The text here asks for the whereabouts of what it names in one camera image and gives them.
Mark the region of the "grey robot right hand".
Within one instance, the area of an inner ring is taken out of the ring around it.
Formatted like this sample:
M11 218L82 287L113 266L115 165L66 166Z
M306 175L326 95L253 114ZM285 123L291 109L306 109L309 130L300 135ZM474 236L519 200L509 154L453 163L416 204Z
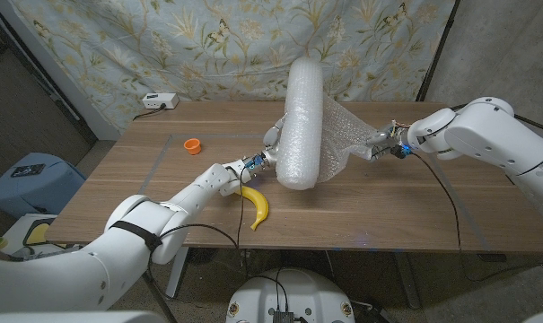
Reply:
M388 125L377 130L366 139L370 149L370 162L375 162L386 154L404 159L412 153L407 140L410 125L392 120Z

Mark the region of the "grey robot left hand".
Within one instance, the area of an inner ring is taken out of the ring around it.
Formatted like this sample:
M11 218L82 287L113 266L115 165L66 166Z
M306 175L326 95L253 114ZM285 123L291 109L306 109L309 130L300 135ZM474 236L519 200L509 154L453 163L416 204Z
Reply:
M260 153L256 153L243 160L245 171L248 171L250 174L256 174L263 170L274 169L276 167L278 145L285 119L286 115L283 115L265 133L263 136L264 149Z

